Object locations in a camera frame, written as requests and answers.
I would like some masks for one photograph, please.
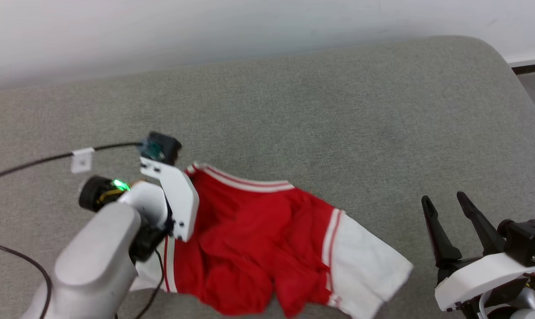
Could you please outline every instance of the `black cable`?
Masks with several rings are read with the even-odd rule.
[[[121,148],[121,147],[135,147],[135,146],[140,146],[140,145],[142,145],[142,143],[140,143],[140,142],[117,143],[117,144],[104,145],[104,146],[101,146],[101,147],[95,147],[94,150],[95,151],[102,151],[104,149]],[[26,169],[28,167],[32,167],[32,166],[35,166],[35,165],[39,165],[39,164],[43,164],[43,163],[47,163],[47,162],[51,162],[51,161],[55,161],[55,160],[60,160],[61,158],[66,158],[66,157],[71,157],[71,156],[73,156],[73,152],[37,159],[35,161],[31,161],[29,163],[25,163],[25,164],[22,164],[22,165],[18,165],[18,166],[12,167],[11,169],[7,169],[7,170],[4,170],[4,171],[1,171],[0,172],[0,177],[6,176],[6,175],[11,174],[13,172],[24,170],[24,169]]]
[[[101,147],[95,147],[94,150],[95,151],[102,151],[102,150],[105,150],[105,149],[121,148],[121,147],[133,147],[133,146],[140,146],[140,145],[142,145],[142,143],[140,143],[140,142],[117,143],[117,144],[103,145]],[[13,172],[24,170],[24,169],[26,169],[28,167],[32,167],[32,166],[35,166],[35,165],[39,165],[39,164],[43,164],[43,163],[47,163],[47,162],[51,162],[51,161],[55,161],[55,160],[60,160],[61,158],[66,158],[66,157],[71,157],[71,156],[73,156],[73,152],[63,153],[63,154],[54,155],[54,156],[51,156],[51,157],[45,157],[45,158],[37,159],[35,161],[31,161],[31,162],[28,162],[28,163],[25,163],[25,164],[22,164],[22,165],[18,165],[18,166],[12,167],[11,169],[7,169],[7,170],[4,170],[4,171],[1,171],[0,172],[0,177],[6,176],[6,175],[11,174]],[[2,245],[0,245],[0,250],[3,250],[4,252],[7,252],[7,253],[10,253],[12,255],[15,255],[15,256],[18,256],[20,258],[25,259],[31,265],[35,266],[35,268],[39,269],[39,271],[41,271],[41,274],[43,275],[43,277],[45,277],[45,282],[47,283],[47,299],[45,300],[45,306],[43,306],[43,311],[41,312],[41,316],[39,317],[39,319],[43,319],[45,317],[45,314],[47,313],[47,309],[49,307],[49,302],[51,301],[51,290],[53,288],[53,283],[51,282],[51,278],[49,277],[49,274],[47,273],[47,271],[45,271],[45,269],[41,265],[39,265],[38,262],[36,262],[35,260],[33,260],[29,256],[26,256],[26,255],[24,255],[24,254],[22,254],[20,252],[16,252],[15,250],[9,249],[9,248],[4,247]],[[153,298],[155,297],[155,294],[156,294],[156,292],[154,292],[154,295],[152,296],[152,299],[150,299],[150,303],[148,304],[148,306],[146,306],[146,308],[144,308],[144,311],[142,311],[142,313],[138,316],[138,318],[141,315],[143,315],[143,313],[149,308],[149,306],[153,302]]]
[[[0,245],[0,250],[3,250],[4,252],[10,253],[12,255],[18,256],[19,258],[25,259],[27,262],[29,262],[31,265],[35,266],[35,268],[41,271],[41,275],[43,275],[43,277],[45,278],[45,283],[47,284],[47,298],[45,299],[45,305],[43,306],[43,311],[41,312],[41,316],[39,317],[39,319],[45,318],[45,315],[47,313],[47,308],[49,307],[49,301],[51,301],[51,289],[53,288],[53,283],[51,282],[51,278],[49,277],[49,274],[47,273],[47,271],[45,271],[45,268],[43,268],[41,265],[39,265],[38,262],[36,262],[29,256],[26,256],[20,252],[16,252],[15,250],[9,249],[2,245]]]
[[[151,304],[154,302],[154,299],[155,299],[155,296],[158,294],[159,290],[161,289],[161,285],[163,284],[163,280],[165,279],[165,271],[163,270],[163,260],[161,258],[161,254],[159,254],[158,250],[156,249],[155,250],[155,253],[158,255],[158,258],[159,258],[159,266],[161,267],[162,269],[162,278],[161,280],[159,281],[159,284],[158,286],[154,289],[154,292],[152,293],[151,297],[150,297],[150,301],[148,301],[148,303],[146,304],[146,306],[142,309],[142,311],[140,311],[140,313],[138,315],[136,315],[136,318],[135,319],[140,319],[148,309],[150,309],[151,307]]]

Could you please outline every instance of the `green led indicator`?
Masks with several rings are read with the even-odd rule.
[[[118,190],[121,190],[121,191],[129,191],[130,190],[130,186],[128,186],[128,184],[122,182],[119,179],[113,180],[112,183],[114,184],[114,186],[116,186],[116,188],[118,188]]]

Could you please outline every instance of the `white wall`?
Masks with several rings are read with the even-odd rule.
[[[0,0],[0,89],[417,36],[535,62],[535,0]]]

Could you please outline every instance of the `robotic arm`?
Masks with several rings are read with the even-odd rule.
[[[535,220],[504,220],[496,230],[466,194],[458,192],[457,198],[484,247],[483,257],[461,260],[431,200],[421,200],[439,269],[440,309],[462,311],[468,319],[535,319]]]
[[[188,176],[174,167],[180,148],[158,133],[139,148],[140,171],[162,186],[87,180],[79,205],[97,214],[57,258],[45,318],[113,318],[138,275],[136,262],[147,261],[165,236],[190,239],[199,198]],[[39,318],[46,297],[43,283],[22,318]]]

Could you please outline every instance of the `garment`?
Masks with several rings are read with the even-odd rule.
[[[256,182],[194,163],[200,198],[192,238],[166,238],[168,292],[190,293],[224,315],[262,312],[273,293],[287,317],[306,303],[373,317],[412,265],[344,211],[287,181]],[[152,257],[138,263],[132,289],[155,287]]]

